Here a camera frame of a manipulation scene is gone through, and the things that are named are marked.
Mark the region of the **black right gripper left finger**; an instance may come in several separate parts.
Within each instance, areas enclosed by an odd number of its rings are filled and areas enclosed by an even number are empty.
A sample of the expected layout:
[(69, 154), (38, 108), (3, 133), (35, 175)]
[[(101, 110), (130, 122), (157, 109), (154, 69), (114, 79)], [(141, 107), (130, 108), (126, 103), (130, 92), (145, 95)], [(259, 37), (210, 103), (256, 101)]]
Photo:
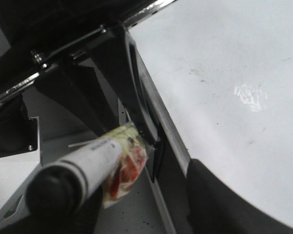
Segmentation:
[(43, 221), (30, 215), (1, 229), (0, 234), (92, 234), (95, 231), (102, 200), (103, 189), (100, 187), (68, 218)]

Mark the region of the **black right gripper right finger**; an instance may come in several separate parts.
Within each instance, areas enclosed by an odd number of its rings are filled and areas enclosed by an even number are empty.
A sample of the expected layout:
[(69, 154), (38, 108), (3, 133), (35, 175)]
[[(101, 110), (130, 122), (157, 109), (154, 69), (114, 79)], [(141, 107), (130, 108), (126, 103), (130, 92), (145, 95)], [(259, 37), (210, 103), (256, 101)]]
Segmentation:
[(293, 234), (293, 228), (248, 203), (197, 159), (188, 165), (187, 196), (195, 234)]

